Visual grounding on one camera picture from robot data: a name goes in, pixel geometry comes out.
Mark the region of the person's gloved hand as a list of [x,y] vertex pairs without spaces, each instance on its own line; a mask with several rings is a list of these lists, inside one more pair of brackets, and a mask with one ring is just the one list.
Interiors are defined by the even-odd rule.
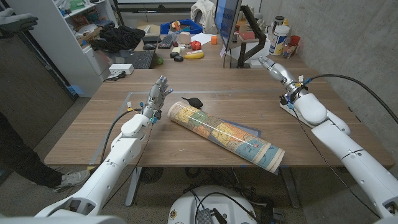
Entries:
[[38,17],[31,13],[14,15],[12,8],[1,11],[1,38],[10,38],[18,32],[33,30]]

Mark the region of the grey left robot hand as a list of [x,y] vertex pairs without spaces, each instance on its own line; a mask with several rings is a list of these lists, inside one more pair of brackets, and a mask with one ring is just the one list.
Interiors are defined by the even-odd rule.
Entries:
[[153,120],[161,119],[161,108],[167,95],[173,92],[173,89],[167,89],[169,84],[167,78],[161,76],[150,89],[147,101],[142,107],[141,114]]

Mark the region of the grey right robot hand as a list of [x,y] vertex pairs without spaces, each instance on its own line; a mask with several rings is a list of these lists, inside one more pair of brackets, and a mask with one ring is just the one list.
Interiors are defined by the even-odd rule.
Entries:
[[302,96],[308,93],[307,89],[298,86],[295,77],[281,64],[268,57],[259,56],[258,61],[269,72],[270,76],[280,82],[289,96]]

